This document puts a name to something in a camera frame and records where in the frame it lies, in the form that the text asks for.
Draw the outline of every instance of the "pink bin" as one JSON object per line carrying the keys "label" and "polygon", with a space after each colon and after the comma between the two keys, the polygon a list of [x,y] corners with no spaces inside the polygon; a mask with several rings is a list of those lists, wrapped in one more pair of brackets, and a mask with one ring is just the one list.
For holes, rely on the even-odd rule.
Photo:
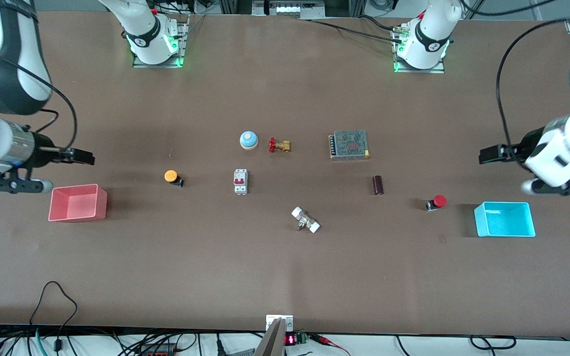
{"label": "pink bin", "polygon": [[73,185],[52,190],[48,221],[80,223],[107,215],[107,192],[98,184]]}

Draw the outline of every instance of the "brown tabletop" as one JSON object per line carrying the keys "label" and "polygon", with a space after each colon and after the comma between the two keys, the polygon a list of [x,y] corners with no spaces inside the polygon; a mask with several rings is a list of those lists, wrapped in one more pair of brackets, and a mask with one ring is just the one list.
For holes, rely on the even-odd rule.
{"label": "brown tabletop", "polygon": [[[262,329],[291,313],[314,331],[570,337],[570,197],[525,196],[516,165],[477,162],[504,142],[498,61],[532,23],[461,22],[446,74],[418,75],[393,73],[389,43],[287,17],[209,16],[177,70],[132,69],[109,13],[40,21],[52,80],[79,114],[75,147],[96,166],[35,176],[97,183],[109,211],[50,223],[49,195],[0,193],[0,323],[27,322],[55,279],[79,303],[73,324]],[[514,50],[502,83],[514,139],[570,113],[569,70],[563,26]],[[62,115],[45,133],[64,144],[66,106],[46,107]],[[346,129],[367,130],[370,160],[330,161],[327,137]],[[240,148],[245,130],[257,149]],[[292,152],[270,154],[271,136]],[[247,196],[233,192],[237,168]],[[448,207],[423,211],[435,194]],[[528,201],[536,238],[477,237],[473,209],[490,200]],[[296,232],[296,206],[319,232]],[[36,322],[71,312],[56,289],[44,307]]]}

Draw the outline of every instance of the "light blue plastic container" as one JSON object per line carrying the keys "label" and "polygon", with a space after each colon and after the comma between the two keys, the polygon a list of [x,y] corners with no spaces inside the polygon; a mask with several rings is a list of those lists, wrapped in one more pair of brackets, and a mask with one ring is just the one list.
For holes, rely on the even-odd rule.
{"label": "light blue plastic container", "polygon": [[475,209],[480,237],[535,237],[529,203],[485,201]]}

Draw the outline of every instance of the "white cap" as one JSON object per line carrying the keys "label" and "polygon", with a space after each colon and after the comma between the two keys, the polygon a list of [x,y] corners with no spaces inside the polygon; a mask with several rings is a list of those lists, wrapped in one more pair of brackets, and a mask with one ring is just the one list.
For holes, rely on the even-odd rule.
{"label": "white cap", "polygon": [[321,225],[318,222],[315,222],[312,224],[309,230],[310,232],[315,233],[316,231],[318,231],[319,228],[321,228]]}
{"label": "white cap", "polygon": [[298,218],[300,213],[303,212],[301,207],[296,207],[293,212],[291,212],[291,216]]}

